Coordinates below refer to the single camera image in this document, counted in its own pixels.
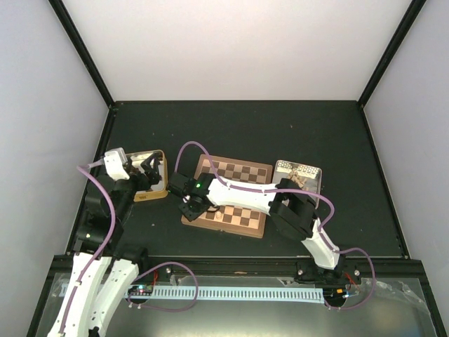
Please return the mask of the second left white arm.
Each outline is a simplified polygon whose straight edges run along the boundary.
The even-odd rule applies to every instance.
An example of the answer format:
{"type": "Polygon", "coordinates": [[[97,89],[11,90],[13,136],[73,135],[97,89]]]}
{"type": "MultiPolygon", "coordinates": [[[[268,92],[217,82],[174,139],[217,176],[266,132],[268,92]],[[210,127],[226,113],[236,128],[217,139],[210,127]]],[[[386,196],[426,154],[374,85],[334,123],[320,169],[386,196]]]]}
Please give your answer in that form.
{"type": "MultiPolygon", "coordinates": [[[[101,160],[112,189],[105,198],[109,217],[114,219],[114,231],[106,244],[114,253],[123,233],[123,222],[134,201],[165,197],[167,191],[166,157],[161,150],[126,154],[123,148],[105,153],[101,160]]],[[[148,250],[144,248],[116,251],[112,270],[93,304],[88,332],[90,336],[105,336],[120,300],[137,277],[149,269],[148,250]]]]}

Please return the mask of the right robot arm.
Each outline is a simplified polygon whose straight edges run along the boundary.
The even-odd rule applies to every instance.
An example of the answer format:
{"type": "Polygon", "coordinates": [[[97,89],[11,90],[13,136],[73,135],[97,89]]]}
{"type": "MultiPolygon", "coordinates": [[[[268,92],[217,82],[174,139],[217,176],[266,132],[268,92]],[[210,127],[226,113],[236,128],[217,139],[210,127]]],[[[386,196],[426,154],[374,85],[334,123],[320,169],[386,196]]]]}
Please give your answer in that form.
{"type": "Polygon", "coordinates": [[[277,184],[251,184],[202,173],[197,179],[174,173],[167,191],[179,198],[179,210],[193,221],[209,208],[237,206],[259,211],[272,218],[278,231],[301,242],[311,254],[323,281],[334,283],[344,275],[344,254],[323,229],[315,198],[317,193],[302,190],[283,178],[277,184]]]}

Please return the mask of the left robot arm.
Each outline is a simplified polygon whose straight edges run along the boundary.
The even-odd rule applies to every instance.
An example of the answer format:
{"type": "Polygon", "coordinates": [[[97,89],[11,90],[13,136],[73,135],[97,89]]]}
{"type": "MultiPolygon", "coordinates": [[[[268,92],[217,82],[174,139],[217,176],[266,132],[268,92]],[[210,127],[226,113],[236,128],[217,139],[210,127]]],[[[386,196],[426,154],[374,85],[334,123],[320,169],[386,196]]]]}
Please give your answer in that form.
{"type": "Polygon", "coordinates": [[[86,222],[77,231],[69,284],[49,336],[105,336],[131,282],[151,270],[145,248],[118,249],[137,201],[167,195],[162,150],[126,154],[119,147],[78,170],[88,179],[86,222]]]}

